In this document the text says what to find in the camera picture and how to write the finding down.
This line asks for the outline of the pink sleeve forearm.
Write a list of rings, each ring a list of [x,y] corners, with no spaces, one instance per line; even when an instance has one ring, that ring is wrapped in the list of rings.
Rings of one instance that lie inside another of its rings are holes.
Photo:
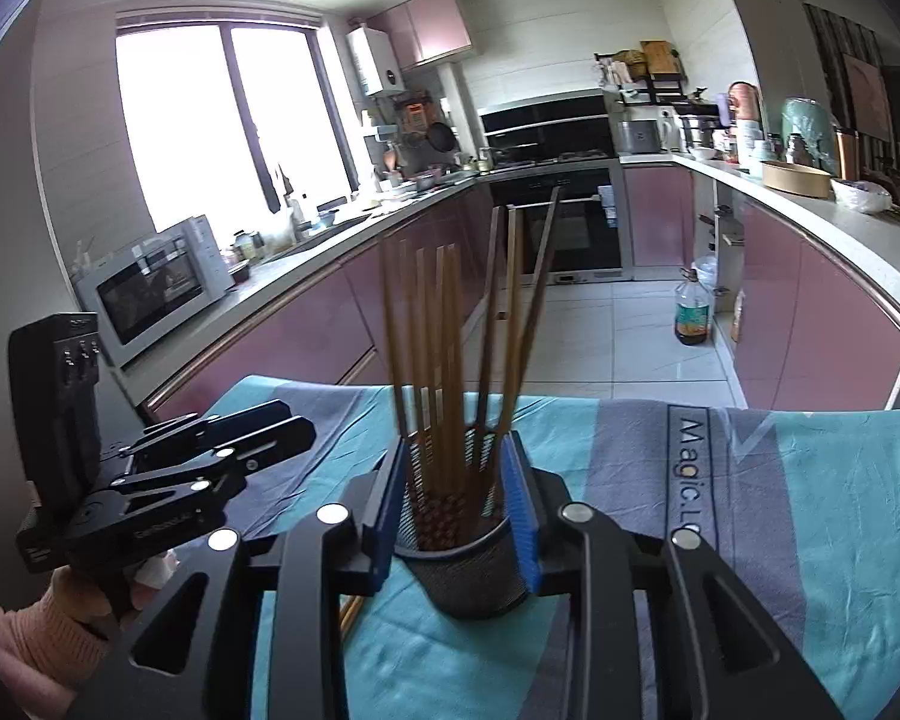
[[[96,589],[52,585],[22,610],[0,606],[0,679],[30,718],[63,718],[110,645],[94,622],[112,612]]]

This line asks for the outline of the left hand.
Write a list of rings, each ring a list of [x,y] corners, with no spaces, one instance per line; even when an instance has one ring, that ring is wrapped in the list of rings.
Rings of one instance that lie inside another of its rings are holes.
[[[141,564],[92,577],[71,566],[58,567],[50,580],[50,596],[69,621],[94,639],[110,642],[142,613],[162,590],[180,557],[164,551]]]

